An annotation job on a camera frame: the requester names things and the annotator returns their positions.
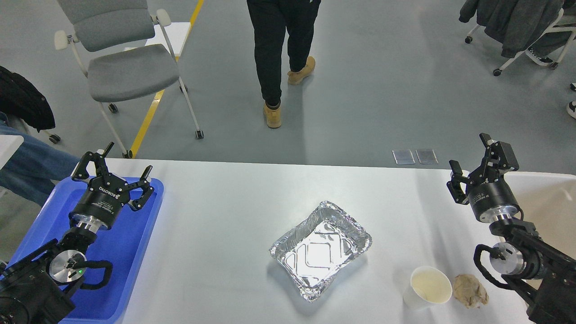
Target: gray jacket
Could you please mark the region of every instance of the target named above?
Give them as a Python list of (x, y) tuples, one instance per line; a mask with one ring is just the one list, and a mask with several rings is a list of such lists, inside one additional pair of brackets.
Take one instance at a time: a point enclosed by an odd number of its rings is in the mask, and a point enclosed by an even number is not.
[(485, 26), (486, 35), (502, 43), (502, 56), (526, 50), (558, 17), (563, 0), (466, 0), (460, 21)]

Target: tan boot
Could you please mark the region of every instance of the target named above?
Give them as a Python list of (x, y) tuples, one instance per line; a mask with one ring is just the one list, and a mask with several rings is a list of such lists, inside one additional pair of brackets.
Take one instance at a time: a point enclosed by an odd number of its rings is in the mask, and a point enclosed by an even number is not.
[(280, 109), (282, 109), (280, 106), (277, 109), (270, 109), (268, 108), (268, 105), (264, 103), (264, 116), (266, 116), (266, 124), (268, 127), (276, 129), (282, 126), (282, 121), (280, 120)]
[(309, 56), (306, 59), (306, 65), (302, 68), (302, 70), (298, 72), (288, 72), (288, 84), (297, 85), (304, 80), (305, 77), (309, 76), (314, 68), (316, 67), (316, 60)]

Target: gray chair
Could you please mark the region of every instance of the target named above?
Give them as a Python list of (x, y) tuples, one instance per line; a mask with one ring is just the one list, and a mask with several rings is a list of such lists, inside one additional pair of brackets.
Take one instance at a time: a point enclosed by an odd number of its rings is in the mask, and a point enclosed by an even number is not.
[[(575, 21), (573, 21), (573, 17), (570, 17), (570, 16), (564, 17), (563, 15), (564, 15), (564, 9), (560, 9), (560, 12), (558, 13), (558, 17), (556, 18), (556, 20), (554, 20), (554, 22), (552, 22), (552, 24), (550, 24), (550, 26), (544, 30), (542, 35), (540, 35), (540, 37), (542, 37), (544, 34), (547, 34), (547, 33), (558, 33), (558, 32), (571, 32), (572, 33), (572, 35), (570, 36), (570, 38), (568, 39), (568, 41), (564, 45), (564, 49), (560, 53), (560, 56), (558, 57), (558, 59), (550, 65), (550, 69), (552, 69), (552, 70), (555, 70), (558, 67), (558, 64), (560, 64), (560, 62), (562, 61), (562, 59), (564, 59), (564, 56), (568, 52), (568, 49), (572, 45), (574, 37), (576, 36), (576, 27), (565, 26), (565, 25), (572, 24), (575, 22)], [(476, 24), (476, 26), (474, 28), (472, 28), (472, 30), (466, 35), (466, 38), (464, 39), (464, 41), (467, 44), (470, 44), (472, 42), (472, 39), (473, 39), (472, 34), (479, 27), (480, 27), (480, 25)], [(514, 62), (518, 57), (520, 57), (520, 55), (524, 54), (524, 52), (525, 51), (520, 51), (520, 52), (516, 53), (515, 57), (508, 59), (508, 61), (506, 61), (502, 66), (494, 69), (494, 71), (492, 71), (492, 74), (495, 77), (500, 76), (500, 74), (502, 74), (502, 71), (504, 71), (505, 68), (507, 68), (510, 64), (512, 64), (512, 62)]]
[[(180, 90), (188, 103), (196, 126), (196, 138), (204, 137), (196, 121), (186, 91), (187, 87), (180, 77), (174, 50), (164, 28), (171, 24), (170, 17), (164, 9), (158, 10), (155, 15), (150, 15), (146, 0), (58, 0), (58, 3), (74, 25), (74, 33), (67, 35), (64, 31), (57, 31), (54, 35), (54, 45), (57, 50), (72, 45), (76, 61), (88, 78), (90, 95), (98, 102), (100, 111), (120, 144), (125, 158), (132, 158), (132, 151), (127, 150), (122, 144), (108, 119), (103, 103), (110, 103), (109, 109), (116, 113), (118, 109), (112, 104), (113, 102), (146, 96), (175, 82), (179, 82)], [(160, 25), (170, 52), (163, 45), (156, 44), (92, 59), (88, 69), (82, 64), (76, 43), (81, 42), (88, 51), (95, 52), (110, 46), (154, 37), (156, 24)]]

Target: yellow floor stripe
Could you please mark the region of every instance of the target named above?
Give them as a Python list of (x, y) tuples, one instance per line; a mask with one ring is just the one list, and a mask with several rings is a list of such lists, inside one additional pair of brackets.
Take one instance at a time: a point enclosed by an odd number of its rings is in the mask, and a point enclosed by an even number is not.
[[(190, 29), (188, 30), (188, 34), (190, 34), (190, 31), (192, 30), (192, 27), (194, 26), (194, 23), (196, 22), (196, 18), (198, 17), (198, 13), (200, 13), (200, 8), (202, 8), (203, 3), (204, 3), (204, 0), (198, 0), (198, 4), (196, 5), (194, 12), (192, 13), (192, 17), (190, 17)], [(132, 158), (133, 159), (136, 158), (136, 154), (138, 153), (138, 150), (140, 150), (140, 145), (142, 145), (142, 141), (144, 140), (144, 136), (146, 135), (146, 132), (148, 131), (148, 127), (150, 126), (150, 123), (152, 122), (152, 119), (154, 118), (154, 114), (156, 113), (156, 109), (158, 108), (158, 104), (160, 104), (160, 100), (162, 99), (162, 95), (164, 95), (164, 90), (157, 92), (156, 95), (154, 96), (154, 100), (152, 100), (150, 108), (148, 108), (148, 112), (146, 113), (146, 117), (144, 117), (144, 121), (142, 122), (142, 125), (140, 125), (140, 130), (138, 130), (138, 134), (136, 135), (136, 138), (134, 138), (134, 143), (132, 143), (132, 147), (130, 148), (130, 150), (132, 151)]]

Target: chair armrest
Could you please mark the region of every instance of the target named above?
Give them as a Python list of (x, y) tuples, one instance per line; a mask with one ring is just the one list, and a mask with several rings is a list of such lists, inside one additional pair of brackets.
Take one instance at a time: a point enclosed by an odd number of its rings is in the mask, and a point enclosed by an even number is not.
[(64, 31), (57, 31), (54, 33), (54, 47), (56, 50), (65, 50), (68, 47), (68, 36)]
[(158, 9), (156, 11), (156, 18), (158, 19), (158, 23), (162, 27), (170, 26), (170, 24), (172, 23), (172, 21), (170, 20), (170, 16), (164, 9)]

